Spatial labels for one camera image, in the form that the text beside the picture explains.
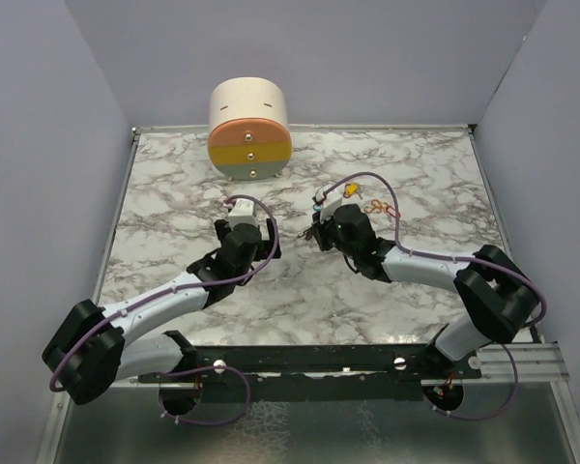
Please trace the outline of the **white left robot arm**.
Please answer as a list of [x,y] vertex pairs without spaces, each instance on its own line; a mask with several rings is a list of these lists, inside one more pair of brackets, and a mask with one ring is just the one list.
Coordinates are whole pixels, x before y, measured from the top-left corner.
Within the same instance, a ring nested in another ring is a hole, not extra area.
[[103,394],[130,365],[126,354],[143,335],[228,298],[281,255],[276,220],[269,238],[248,222],[216,222],[220,247],[163,285],[128,301],[99,306],[86,299],[69,311],[42,353],[49,389],[67,392],[77,405]]

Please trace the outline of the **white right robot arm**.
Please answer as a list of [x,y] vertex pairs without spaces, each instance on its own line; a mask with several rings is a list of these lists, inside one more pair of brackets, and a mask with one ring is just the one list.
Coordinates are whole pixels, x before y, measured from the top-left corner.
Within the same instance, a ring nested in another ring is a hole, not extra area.
[[428,344],[426,370],[446,378],[460,360],[490,343],[508,344],[542,305],[538,291],[498,247],[469,256],[404,249],[376,235],[355,204],[318,207],[305,232],[322,251],[337,250],[349,268],[370,280],[416,283],[456,294],[466,313]]

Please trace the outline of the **yellow key tag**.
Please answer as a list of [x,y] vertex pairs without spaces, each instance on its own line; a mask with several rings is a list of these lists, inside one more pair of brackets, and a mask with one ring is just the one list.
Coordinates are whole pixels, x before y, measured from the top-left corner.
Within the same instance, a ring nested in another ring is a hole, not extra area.
[[359,199],[362,199],[363,197],[362,197],[361,186],[357,183],[354,183],[354,182],[347,183],[343,189],[343,197],[346,199],[350,199],[353,197],[357,197]]

